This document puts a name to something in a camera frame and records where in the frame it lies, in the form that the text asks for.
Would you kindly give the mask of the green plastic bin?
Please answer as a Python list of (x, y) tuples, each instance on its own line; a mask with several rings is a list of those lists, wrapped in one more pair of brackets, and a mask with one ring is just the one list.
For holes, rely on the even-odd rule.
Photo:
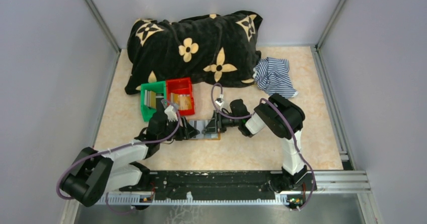
[(166, 82), (154, 82), (154, 83), (145, 83), (140, 86), (140, 110), (144, 122), (148, 122), (152, 115), (156, 112), (156, 107), (147, 106), (147, 93), (150, 95), (151, 92), (156, 94), (166, 95)]

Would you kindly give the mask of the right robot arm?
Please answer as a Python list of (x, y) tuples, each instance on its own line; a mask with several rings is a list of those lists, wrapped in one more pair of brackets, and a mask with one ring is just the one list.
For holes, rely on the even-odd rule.
[(296, 104), (274, 93), (262, 99), (250, 114), (242, 99), (233, 100), (230, 110), (214, 111), (212, 119), (203, 129), (204, 134), (223, 133), (228, 127), (237, 127), (246, 137), (253, 137), (264, 128), (281, 139), (283, 149), (282, 175), (273, 181), (278, 189), (298, 189), (307, 173), (308, 165), (301, 157), (299, 140), (305, 113)]

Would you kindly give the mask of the red plastic bin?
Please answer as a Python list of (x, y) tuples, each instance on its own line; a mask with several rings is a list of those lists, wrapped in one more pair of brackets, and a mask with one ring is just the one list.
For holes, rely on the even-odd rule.
[(189, 94), (192, 98), (193, 108), (190, 110), (179, 110), (179, 112), (183, 116), (189, 116), (189, 115), (195, 114), (193, 87), (192, 87), (192, 82), (190, 78), (166, 80), (166, 92), (167, 92), (166, 96), (169, 101), (170, 101), (170, 93)]

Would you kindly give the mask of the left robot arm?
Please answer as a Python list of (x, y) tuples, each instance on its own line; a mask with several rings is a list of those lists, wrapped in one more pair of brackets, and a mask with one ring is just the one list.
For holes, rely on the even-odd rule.
[(143, 164), (162, 143), (189, 140), (199, 134), (185, 117), (175, 121), (156, 112), (146, 127), (129, 143), (112, 150), (82, 149), (71, 167), (60, 177), (56, 191), (63, 199), (75, 199), (90, 207), (111, 191), (149, 191), (155, 193), (150, 169)]

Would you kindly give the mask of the yellow leather card holder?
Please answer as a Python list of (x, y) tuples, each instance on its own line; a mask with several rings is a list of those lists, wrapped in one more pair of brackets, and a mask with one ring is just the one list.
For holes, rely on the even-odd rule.
[(205, 129), (205, 127), (209, 122), (210, 120), (208, 119), (198, 119), (198, 120), (190, 119), (189, 120), (190, 125), (199, 131), (199, 134), (197, 134), (190, 140), (220, 140), (221, 139), (220, 133), (202, 133), (202, 131)]

